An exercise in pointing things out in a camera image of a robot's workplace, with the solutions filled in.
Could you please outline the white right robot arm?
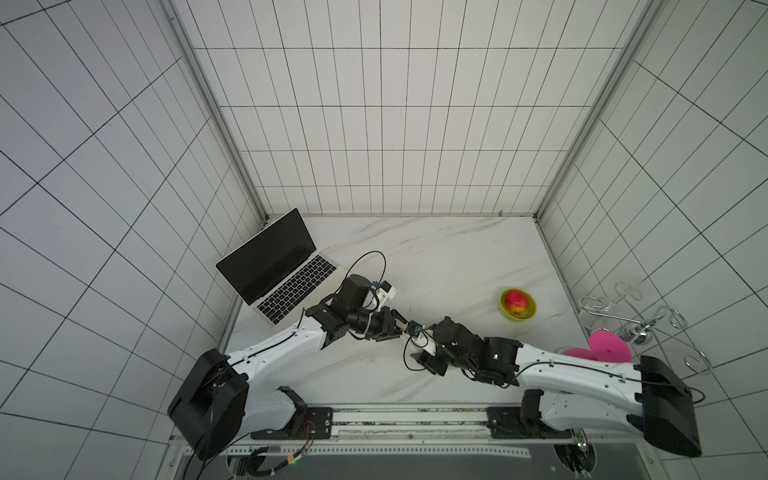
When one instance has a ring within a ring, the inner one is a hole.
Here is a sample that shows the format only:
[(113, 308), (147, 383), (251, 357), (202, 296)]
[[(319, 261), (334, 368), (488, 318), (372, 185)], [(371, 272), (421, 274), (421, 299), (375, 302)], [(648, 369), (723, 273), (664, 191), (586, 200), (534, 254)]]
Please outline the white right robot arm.
[(612, 363), (556, 354), (481, 338), (450, 318), (430, 327), (412, 322), (406, 332), (420, 350), (415, 361), (433, 375), (457, 368), (477, 383), (524, 389), (518, 421), (525, 431), (622, 431), (674, 455), (702, 454), (693, 390), (661, 359)]

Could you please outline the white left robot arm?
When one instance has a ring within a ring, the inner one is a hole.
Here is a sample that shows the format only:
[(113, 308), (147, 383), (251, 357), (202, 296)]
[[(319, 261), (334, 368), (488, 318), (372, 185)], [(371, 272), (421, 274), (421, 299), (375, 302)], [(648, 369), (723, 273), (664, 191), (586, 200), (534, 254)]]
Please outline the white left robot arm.
[(376, 342), (399, 338), (405, 322), (385, 304), (395, 293), (386, 281), (352, 274), (287, 329), (243, 350), (203, 353), (170, 401), (168, 417), (201, 461), (255, 432), (295, 435), (306, 405), (273, 376), (347, 333)]

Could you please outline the silver laptop black screen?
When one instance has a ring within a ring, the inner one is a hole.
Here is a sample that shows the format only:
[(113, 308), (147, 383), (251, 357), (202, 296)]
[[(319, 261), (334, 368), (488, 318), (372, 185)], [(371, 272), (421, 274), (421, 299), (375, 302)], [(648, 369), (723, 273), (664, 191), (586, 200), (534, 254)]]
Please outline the silver laptop black screen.
[(347, 270), (317, 249), (294, 208), (216, 263), (256, 317), (275, 331), (336, 291)]

